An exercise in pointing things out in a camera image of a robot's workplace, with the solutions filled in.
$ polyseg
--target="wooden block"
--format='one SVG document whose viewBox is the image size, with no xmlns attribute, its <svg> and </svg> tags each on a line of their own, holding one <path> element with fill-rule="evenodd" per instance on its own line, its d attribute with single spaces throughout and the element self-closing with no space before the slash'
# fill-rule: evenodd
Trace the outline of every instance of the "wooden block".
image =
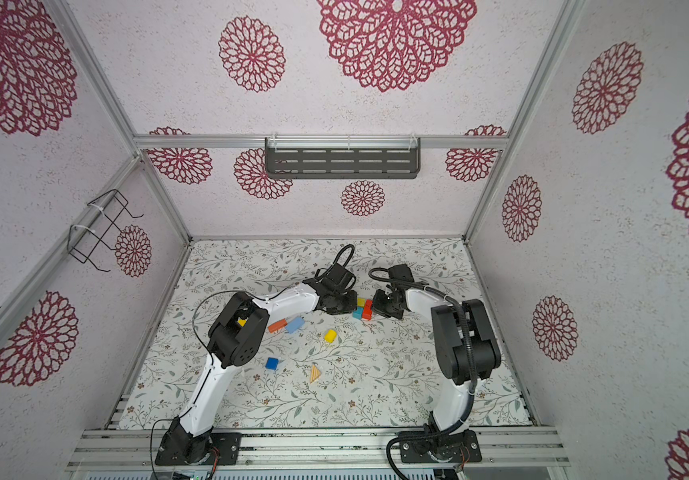
<svg viewBox="0 0 689 480">
<path fill-rule="evenodd" d="M 285 326 L 286 326 L 286 319 L 279 320 L 279 321 L 273 323 L 271 326 L 267 327 L 267 331 L 270 333 L 275 333 L 278 330 L 281 330 Z"/>
<path fill-rule="evenodd" d="M 318 367 L 313 365 L 312 370 L 310 370 L 310 383 L 314 382 L 315 380 L 320 378 L 320 370 L 318 370 Z"/>
</svg>

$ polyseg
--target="toy block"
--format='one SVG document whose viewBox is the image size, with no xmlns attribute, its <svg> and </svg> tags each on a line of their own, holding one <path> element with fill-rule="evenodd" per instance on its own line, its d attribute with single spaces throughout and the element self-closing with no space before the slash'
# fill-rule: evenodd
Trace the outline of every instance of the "toy block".
<svg viewBox="0 0 689 480">
<path fill-rule="evenodd" d="M 310 383 L 314 382 L 315 380 L 320 378 L 320 370 L 318 370 L 318 367 L 313 365 L 312 370 L 310 370 Z"/>
<path fill-rule="evenodd" d="M 296 317 L 286 325 L 286 333 L 293 333 L 301 329 L 304 325 L 304 319 L 301 316 Z"/>
<path fill-rule="evenodd" d="M 286 326 L 286 319 L 273 323 L 271 326 L 267 327 L 267 331 L 270 333 L 275 333 L 278 330 L 281 330 L 284 326 Z"/>
</svg>

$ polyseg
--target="dark gray rack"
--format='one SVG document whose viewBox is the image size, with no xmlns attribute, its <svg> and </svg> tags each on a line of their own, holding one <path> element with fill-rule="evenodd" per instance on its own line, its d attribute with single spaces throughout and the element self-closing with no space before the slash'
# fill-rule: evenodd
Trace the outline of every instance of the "dark gray rack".
<svg viewBox="0 0 689 480">
<path fill-rule="evenodd" d="M 393 148 L 275 148 L 264 140 L 267 176 L 289 179 L 416 178 L 420 168 L 420 141 L 416 147 Z"/>
</svg>

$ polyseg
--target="triangular wooden block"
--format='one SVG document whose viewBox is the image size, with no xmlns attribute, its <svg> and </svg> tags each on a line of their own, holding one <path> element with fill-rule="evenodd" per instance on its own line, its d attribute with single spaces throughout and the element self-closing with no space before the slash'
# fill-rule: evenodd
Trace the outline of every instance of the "triangular wooden block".
<svg viewBox="0 0 689 480">
<path fill-rule="evenodd" d="M 318 367 L 313 365 L 312 370 L 310 370 L 310 383 L 314 382 L 320 378 L 320 370 L 318 370 Z"/>
</svg>

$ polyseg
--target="red block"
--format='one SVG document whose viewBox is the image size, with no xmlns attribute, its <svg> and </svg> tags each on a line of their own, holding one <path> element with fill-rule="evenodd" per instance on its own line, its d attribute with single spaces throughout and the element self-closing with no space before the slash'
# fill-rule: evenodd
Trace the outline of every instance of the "red block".
<svg viewBox="0 0 689 480">
<path fill-rule="evenodd" d="M 273 323 L 271 326 L 267 327 L 267 331 L 270 333 L 275 333 L 286 326 L 286 319 L 279 320 Z"/>
</svg>

